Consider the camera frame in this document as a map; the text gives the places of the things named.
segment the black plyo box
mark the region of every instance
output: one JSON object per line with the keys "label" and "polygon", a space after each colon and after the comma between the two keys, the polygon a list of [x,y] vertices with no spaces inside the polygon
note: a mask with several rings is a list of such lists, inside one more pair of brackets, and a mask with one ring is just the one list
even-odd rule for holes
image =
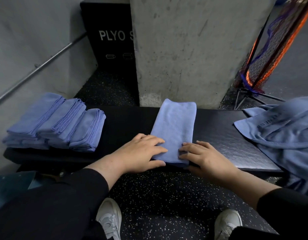
{"label": "black plyo box", "polygon": [[80,6],[99,67],[102,70],[135,72],[129,0],[84,0]]}

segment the black sleeve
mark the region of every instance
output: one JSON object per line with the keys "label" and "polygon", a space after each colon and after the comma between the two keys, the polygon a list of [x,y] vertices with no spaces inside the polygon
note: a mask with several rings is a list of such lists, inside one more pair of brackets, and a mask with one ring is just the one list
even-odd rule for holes
{"label": "black sleeve", "polygon": [[308,196],[296,191],[280,188],[275,189],[259,199],[258,213],[281,236],[308,235]]}
{"label": "black sleeve", "polygon": [[28,190],[0,209],[0,239],[79,239],[108,194],[104,177],[82,169]]}

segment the white sneaker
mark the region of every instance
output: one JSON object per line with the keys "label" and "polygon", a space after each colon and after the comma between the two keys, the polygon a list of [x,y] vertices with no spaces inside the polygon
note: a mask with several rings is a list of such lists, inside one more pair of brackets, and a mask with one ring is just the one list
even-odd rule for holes
{"label": "white sneaker", "polygon": [[215,220],[214,240],[228,240],[237,226],[242,226],[239,213],[231,209],[222,211]]}
{"label": "white sneaker", "polygon": [[105,198],[100,205],[96,221],[98,221],[106,234],[106,238],[113,237],[114,240],[121,240],[119,234],[122,223],[122,214],[118,204],[111,198]]}

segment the concrete wall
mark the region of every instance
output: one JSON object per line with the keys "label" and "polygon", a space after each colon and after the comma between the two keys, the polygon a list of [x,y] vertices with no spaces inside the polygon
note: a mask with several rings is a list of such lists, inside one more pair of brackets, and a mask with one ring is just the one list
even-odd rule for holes
{"label": "concrete wall", "polygon": [[[82,0],[0,0],[0,93],[85,32]],[[6,129],[44,92],[73,97],[96,69],[88,38],[66,51],[0,105],[0,173]]]}
{"label": "concrete wall", "polygon": [[217,108],[275,0],[131,0],[141,106]]}

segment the concrete pillar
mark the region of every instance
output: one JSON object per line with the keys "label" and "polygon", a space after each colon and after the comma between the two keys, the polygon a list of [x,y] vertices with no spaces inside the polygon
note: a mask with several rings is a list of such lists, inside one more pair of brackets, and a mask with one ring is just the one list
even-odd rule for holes
{"label": "concrete pillar", "polygon": [[275,0],[131,0],[141,106],[217,108]]}

